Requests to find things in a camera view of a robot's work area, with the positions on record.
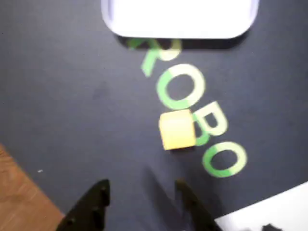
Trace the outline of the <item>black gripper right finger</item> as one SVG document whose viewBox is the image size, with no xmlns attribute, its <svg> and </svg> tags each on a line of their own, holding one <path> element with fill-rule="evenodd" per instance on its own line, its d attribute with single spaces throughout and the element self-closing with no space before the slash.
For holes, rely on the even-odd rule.
<svg viewBox="0 0 308 231">
<path fill-rule="evenodd" d="M 222 230 L 185 181 L 175 180 L 175 188 L 181 194 L 182 205 L 184 210 L 190 214 L 195 231 Z"/>
</svg>

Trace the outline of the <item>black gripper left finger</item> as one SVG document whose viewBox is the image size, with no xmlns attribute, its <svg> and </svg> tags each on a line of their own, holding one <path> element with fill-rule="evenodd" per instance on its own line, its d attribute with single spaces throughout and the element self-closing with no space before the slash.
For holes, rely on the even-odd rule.
<svg viewBox="0 0 308 231">
<path fill-rule="evenodd" d="M 95 183 L 70 209 L 57 226 L 58 231 L 103 231 L 110 205 L 110 181 Z"/>
</svg>

